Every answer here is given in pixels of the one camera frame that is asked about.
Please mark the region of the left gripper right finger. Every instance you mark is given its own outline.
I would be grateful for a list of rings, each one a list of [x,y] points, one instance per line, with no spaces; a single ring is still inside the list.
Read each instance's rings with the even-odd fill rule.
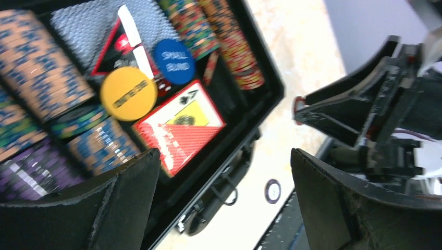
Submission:
[[[441,202],[373,185],[301,149],[291,168],[311,249],[441,249]]]

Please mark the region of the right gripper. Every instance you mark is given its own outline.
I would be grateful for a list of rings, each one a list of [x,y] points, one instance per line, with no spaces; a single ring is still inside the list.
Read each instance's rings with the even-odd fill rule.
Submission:
[[[403,45],[394,57],[399,43],[399,36],[388,36],[357,70],[306,95],[305,107],[295,116],[303,125],[348,147],[356,147],[365,138],[361,168],[371,182],[441,176],[440,161],[415,159],[420,142],[393,138],[405,133],[441,140],[441,76],[419,77],[421,46]],[[361,102],[316,104],[359,83]]]

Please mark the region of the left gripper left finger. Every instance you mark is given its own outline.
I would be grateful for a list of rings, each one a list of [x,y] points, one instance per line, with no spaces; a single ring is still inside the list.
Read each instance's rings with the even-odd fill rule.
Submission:
[[[139,249],[161,163],[150,149],[37,201],[1,204],[1,249]]]

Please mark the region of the red playing card box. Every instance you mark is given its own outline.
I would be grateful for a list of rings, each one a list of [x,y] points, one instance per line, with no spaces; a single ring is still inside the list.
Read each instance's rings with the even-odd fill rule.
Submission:
[[[194,80],[133,126],[146,147],[158,148],[173,178],[226,125],[208,92]]]

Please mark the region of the yellow round button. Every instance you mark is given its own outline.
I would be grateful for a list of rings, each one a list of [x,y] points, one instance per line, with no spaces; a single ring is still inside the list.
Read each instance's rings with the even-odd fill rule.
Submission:
[[[100,100],[116,119],[136,121],[156,104],[157,85],[139,68],[117,68],[105,77],[100,88]]]

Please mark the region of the black poker set case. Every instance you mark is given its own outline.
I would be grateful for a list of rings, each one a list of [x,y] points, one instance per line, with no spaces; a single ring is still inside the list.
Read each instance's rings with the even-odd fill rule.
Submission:
[[[246,1],[1,1],[1,249],[152,249],[282,95]]]

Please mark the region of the blue round button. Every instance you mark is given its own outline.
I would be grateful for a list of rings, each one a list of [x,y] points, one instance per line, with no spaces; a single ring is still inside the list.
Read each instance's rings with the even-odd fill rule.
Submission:
[[[182,41],[159,41],[153,49],[153,57],[164,78],[172,84],[187,84],[195,75],[195,59]]]

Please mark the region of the red black triangle marker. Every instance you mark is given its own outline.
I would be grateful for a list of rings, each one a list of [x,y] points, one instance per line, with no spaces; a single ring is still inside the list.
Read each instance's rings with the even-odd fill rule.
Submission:
[[[104,36],[90,75],[104,76],[125,66],[139,68],[149,79],[159,78],[160,71],[142,42],[132,14],[126,5],[121,5],[112,28]]]

